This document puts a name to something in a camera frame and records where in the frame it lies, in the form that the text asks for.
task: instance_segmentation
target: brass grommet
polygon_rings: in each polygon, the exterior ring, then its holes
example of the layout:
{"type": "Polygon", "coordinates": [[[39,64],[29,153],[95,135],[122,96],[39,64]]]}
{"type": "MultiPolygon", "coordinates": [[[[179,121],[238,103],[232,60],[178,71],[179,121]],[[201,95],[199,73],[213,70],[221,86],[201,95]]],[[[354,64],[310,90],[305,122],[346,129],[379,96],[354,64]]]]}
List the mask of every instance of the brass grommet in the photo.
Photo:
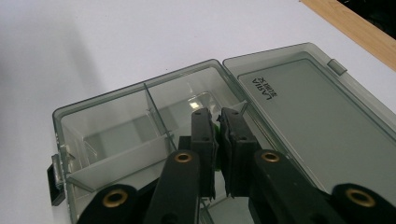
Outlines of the brass grommet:
{"type": "Polygon", "coordinates": [[[189,153],[178,153],[175,156],[175,161],[177,162],[188,162],[192,160],[192,155],[190,155],[189,153]]]}
{"type": "Polygon", "coordinates": [[[111,190],[103,199],[103,205],[108,207],[108,208],[113,208],[113,207],[118,207],[125,203],[126,199],[128,198],[128,194],[125,192],[123,189],[113,189],[111,190]],[[110,200],[110,197],[113,195],[119,194],[120,198],[112,201],[110,200]]]}
{"type": "Polygon", "coordinates": [[[375,200],[370,194],[359,189],[347,189],[346,196],[348,199],[364,207],[374,207],[375,200]]]}
{"type": "Polygon", "coordinates": [[[262,159],[269,162],[277,162],[280,158],[272,152],[264,152],[262,153],[262,159]]]}

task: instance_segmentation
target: translucent gray plastic case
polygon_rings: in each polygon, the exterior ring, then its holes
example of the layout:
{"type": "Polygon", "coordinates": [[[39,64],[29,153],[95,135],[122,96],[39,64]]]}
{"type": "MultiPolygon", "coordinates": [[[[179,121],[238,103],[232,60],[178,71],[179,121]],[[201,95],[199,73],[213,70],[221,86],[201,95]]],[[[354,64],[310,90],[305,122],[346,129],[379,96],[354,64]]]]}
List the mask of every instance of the translucent gray plastic case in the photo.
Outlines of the translucent gray plastic case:
{"type": "MultiPolygon", "coordinates": [[[[287,154],[317,188],[372,189],[396,204],[396,116],[347,70],[307,43],[216,60],[68,105],[53,113],[72,222],[95,193],[159,177],[191,112],[244,114],[262,148],[287,154]]],[[[245,198],[201,200],[201,223],[253,223],[245,198]]]]}

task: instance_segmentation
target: box latch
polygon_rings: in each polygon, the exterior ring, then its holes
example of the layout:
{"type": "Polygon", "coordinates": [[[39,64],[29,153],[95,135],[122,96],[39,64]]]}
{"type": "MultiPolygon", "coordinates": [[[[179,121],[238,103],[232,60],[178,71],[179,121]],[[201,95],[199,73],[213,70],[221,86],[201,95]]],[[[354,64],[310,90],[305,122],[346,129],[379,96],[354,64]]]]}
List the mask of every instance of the box latch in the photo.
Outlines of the box latch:
{"type": "Polygon", "coordinates": [[[52,206],[58,206],[65,198],[64,180],[58,154],[53,155],[52,165],[47,169],[49,179],[49,195],[52,206]]]}

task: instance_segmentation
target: white surface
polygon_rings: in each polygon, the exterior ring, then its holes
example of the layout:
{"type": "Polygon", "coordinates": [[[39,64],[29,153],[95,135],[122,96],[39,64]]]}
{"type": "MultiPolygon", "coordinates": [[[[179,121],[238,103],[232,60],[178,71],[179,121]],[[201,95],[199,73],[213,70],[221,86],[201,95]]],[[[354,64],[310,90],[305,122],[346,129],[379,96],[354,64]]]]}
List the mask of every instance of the white surface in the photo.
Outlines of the white surface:
{"type": "Polygon", "coordinates": [[[0,222],[50,206],[51,113],[211,58],[313,42],[396,111],[396,74],[297,0],[0,1],[0,222]]]}

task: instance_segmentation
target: wooden surface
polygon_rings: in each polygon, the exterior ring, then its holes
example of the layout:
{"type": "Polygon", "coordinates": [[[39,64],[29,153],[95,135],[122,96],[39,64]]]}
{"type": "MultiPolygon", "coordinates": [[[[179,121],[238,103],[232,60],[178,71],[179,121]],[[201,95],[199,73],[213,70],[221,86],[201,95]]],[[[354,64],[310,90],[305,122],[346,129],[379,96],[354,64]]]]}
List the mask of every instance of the wooden surface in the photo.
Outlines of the wooden surface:
{"type": "Polygon", "coordinates": [[[336,0],[302,0],[382,63],[396,71],[396,40],[336,0]]]}

